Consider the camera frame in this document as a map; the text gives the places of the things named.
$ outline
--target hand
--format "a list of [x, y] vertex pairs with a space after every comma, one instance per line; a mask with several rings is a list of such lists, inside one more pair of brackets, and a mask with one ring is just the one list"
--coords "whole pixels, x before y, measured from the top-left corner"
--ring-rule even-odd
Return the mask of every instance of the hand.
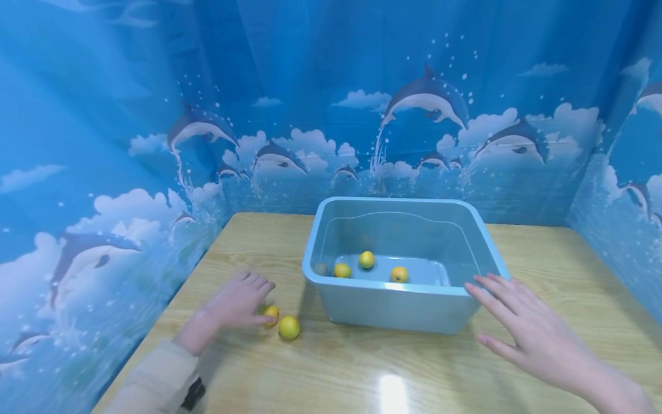
[[587, 400], [600, 413], [656, 413], [634, 381], [597, 358], [568, 324], [526, 286], [494, 274], [465, 284], [515, 340], [506, 344], [489, 335], [477, 340], [496, 355], [547, 384]]
[[500, 276], [475, 276], [494, 296], [467, 284], [469, 293], [501, 322], [515, 340], [506, 344], [489, 335], [477, 340], [517, 368], [570, 392], [577, 392], [599, 359], [542, 299], [526, 286]]
[[274, 322], [273, 317], [255, 314], [274, 287], [255, 273], [237, 275], [193, 314], [174, 342], [191, 355], [200, 356], [222, 329]]

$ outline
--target finger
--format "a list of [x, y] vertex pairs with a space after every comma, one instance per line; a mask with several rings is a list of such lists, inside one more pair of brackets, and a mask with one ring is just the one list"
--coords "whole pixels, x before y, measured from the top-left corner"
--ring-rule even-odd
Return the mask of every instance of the finger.
[[519, 365], [522, 353], [518, 348], [482, 333], [476, 336], [476, 339], [495, 355], [500, 356], [515, 366]]
[[258, 297], [260, 297], [260, 300], [264, 300], [265, 297], [275, 288], [276, 285], [273, 282], [267, 281], [267, 283], [263, 284], [260, 286], [258, 289]]
[[276, 318], [273, 316], [254, 315], [248, 319], [250, 325], [263, 325], [265, 323], [275, 323]]
[[260, 275], [258, 275], [256, 273], [251, 273], [250, 275], [248, 275], [246, 277], [246, 279], [244, 279], [244, 282], [246, 282], [247, 284], [251, 284], [259, 278], [260, 278]]
[[526, 298], [531, 306], [547, 306], [545, 301], [540, 299], [540, 296], [536, 295], [531, 289], [529, 289], [519, 280], [513, 280], [512, 285], [515, 287], [515, 290], [520, 293], [520, 297]]
[[501, 283], [485, 276], [474, 276], [473, 278], [476, 279], [476, 282], [485, 286], [485, 289], [496, 296], [515, 315], [519, 315], [522, 312], [522, 300], [517, 297], [518, 294], [513, 289], [509, 289]]
[[268, 280], [264, 276], [260, 276], [251, 283], [256, 289], [259, 289], [263, 284], [267, 283]]
[[245, 280], [248, 276], [250, 276], [250, 272], [241, 272], [235, 277], [235, 279]]
[[499, 275], [496, 275], [494, 273], [488, 273], [487, 278], [490, 280], [494, 280], [496, 283], [500, 284], [501, 286], [507, 287], [508, 289], [514, 289], [514, 286], [512, 285], [512, 281], [508, 280], [506, 278], [502, 278]]
[[516, 324], [515, 314], [508, 309], [506, 305], [476, 285], [466, 283], [464, 284], [464, 287], [471, 296], [475, 297], [476, 300], [512, 334], [512, 330]]

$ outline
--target wooden table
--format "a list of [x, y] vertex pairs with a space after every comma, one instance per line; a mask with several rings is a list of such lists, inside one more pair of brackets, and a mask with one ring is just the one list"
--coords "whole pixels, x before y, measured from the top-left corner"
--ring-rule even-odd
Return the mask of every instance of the wooden table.
[[[481, 309], [457, 336], [336, 325], [305, 283], [301, 258], [312, 216], [233, 216], [95, 412], [162, 338], [173, 337], [232, 272], [273, 280], [281, 314], [301, 336], [275, 329], [219, 336], [200, 365], [207, 413], [594, 413], [580, 399], [528, 377], [480, 346], [487, 332], [508, 338]], [[573, 231], [490, 225], [511, 274], [538, 293], [602, 358], [643, 384], [662, 412], [662, 329]]]

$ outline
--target blue backdrop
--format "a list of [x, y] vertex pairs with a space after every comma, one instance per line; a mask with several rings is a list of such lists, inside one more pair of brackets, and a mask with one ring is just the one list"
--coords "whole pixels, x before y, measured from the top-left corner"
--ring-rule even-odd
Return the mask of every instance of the blue backdrop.
[[89, 412], [232, 214], [331, 195], [570, 225], [662, 321], [661, 17], [637, 0], [3, 2], [0, 409]]

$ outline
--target black watch strap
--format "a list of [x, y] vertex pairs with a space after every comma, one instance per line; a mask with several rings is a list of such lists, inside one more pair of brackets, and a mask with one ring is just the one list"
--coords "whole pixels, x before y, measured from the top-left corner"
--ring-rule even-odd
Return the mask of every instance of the black watch strap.
[[186, 394], [186, 398], [181, 404], [181, 407], [186, 411], [192, 411], [196, 404], [198, 404], [198, 401], [205, 396], [205, 392], [207, 392], [207, 390], [203, 384], [203, 379], [198, 377], [198, 379], [189, 387], [189, 393]]

